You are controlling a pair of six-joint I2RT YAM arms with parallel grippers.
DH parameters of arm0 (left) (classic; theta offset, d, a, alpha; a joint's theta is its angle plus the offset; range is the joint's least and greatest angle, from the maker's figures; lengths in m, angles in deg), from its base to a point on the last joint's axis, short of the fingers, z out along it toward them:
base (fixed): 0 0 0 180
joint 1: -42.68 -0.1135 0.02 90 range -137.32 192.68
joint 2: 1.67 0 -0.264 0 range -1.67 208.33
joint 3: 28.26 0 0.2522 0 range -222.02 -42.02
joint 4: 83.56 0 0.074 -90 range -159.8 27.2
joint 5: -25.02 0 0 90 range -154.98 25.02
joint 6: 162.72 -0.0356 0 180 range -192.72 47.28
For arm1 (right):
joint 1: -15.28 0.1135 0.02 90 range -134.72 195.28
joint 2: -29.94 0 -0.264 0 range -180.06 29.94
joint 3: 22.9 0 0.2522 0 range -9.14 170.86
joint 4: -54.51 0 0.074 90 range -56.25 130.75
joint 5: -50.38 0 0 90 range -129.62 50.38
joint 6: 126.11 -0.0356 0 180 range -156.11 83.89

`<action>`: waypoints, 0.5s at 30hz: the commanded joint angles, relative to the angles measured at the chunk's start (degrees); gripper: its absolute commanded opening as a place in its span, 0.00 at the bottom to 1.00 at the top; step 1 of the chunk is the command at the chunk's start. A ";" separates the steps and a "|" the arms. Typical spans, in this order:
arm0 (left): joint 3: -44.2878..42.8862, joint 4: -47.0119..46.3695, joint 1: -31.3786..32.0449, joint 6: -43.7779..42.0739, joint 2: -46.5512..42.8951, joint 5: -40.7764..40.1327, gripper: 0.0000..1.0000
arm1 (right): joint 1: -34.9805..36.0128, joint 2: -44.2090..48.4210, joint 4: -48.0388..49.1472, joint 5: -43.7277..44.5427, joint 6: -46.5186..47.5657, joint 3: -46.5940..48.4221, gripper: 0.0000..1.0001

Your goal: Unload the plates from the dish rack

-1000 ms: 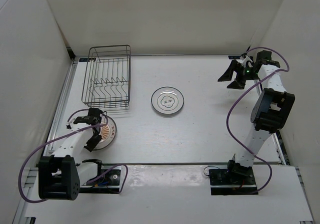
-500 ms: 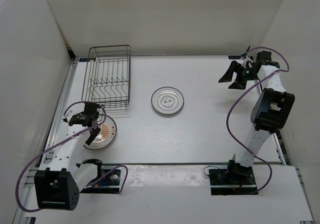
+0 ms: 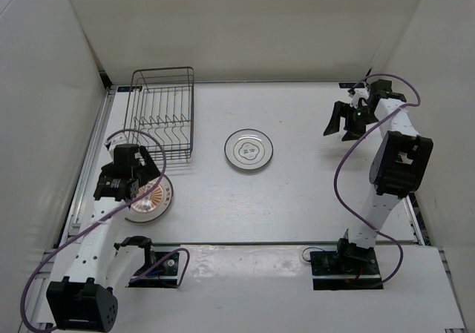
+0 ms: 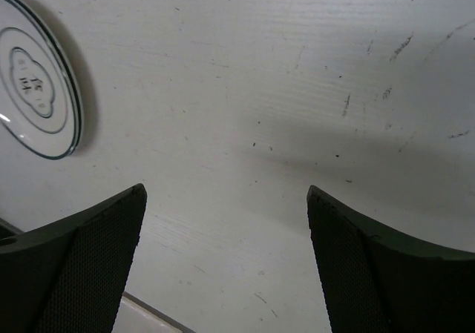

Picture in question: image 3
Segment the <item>orange patterned plate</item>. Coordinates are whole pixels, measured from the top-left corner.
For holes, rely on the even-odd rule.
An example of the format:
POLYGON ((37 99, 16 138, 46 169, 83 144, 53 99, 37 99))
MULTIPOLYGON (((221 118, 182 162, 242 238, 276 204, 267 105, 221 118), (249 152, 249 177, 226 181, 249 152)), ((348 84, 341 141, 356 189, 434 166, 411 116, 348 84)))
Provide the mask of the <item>orange patterned plate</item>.
POLYGON ((164 175, 159 185, 151 193, 131 206, 125 220, 133 224, 146 224, 158 220, 167 212, 173 196, 173 185, 170 179, 164 175))

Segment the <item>green-rimmed white plate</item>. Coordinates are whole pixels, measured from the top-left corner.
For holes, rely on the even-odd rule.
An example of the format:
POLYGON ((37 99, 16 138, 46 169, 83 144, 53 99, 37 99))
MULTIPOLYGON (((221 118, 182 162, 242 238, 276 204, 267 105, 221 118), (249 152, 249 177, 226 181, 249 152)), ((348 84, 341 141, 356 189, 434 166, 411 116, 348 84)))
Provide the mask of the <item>green-rimmed white plate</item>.
POLYGON ((271 162, 274 146, 265 133, 250 128, 240 129, 226 139, 224 155, 227 162, 239 171, 256 172, 271 162))
POLYGON ((240 169, 257 172, 268 166, 274 156, 272 140, 255 129, 242 129, 239 136, 237 159, 240 169))

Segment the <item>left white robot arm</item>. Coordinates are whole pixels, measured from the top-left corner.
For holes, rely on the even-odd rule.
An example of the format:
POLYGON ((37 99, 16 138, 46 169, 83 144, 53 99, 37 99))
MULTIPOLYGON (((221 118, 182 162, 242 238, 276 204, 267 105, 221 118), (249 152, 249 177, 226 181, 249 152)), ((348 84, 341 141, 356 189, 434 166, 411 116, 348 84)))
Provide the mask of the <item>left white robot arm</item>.
POLYGON ((56 327, 64 331, 109 332, 117 321, 117 290, 137 271, 147 274, 156 260, 149 239, 117 239, 139 189, 157 182, 161 171, 146 148, 121 144, 111 152, 96 183, 90 225, 70 268, 50 282, 46 298, 56 327))

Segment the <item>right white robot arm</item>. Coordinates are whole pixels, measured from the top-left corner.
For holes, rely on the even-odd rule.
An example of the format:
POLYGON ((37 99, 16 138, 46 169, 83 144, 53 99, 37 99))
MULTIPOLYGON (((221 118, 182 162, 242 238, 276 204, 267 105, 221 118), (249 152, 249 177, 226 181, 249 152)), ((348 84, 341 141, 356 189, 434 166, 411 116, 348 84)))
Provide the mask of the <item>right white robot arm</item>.
POLYGON ((374 131, 382 137, 370 166, 368 197, 360 211, 351 212, 361 223, 347 229, 333 255, 335 268, 345 274, 369 261, 390 212, 419 189, 433 150, 433 140, 420 135, 407 113, 420 103, 409 103, 393 91, 391 79, 382 75, 365 92, 352 86, 348 90, 351 102, 334 104, 324 130, 326 136, 344 130, 342 139, 354 146, 374 131))

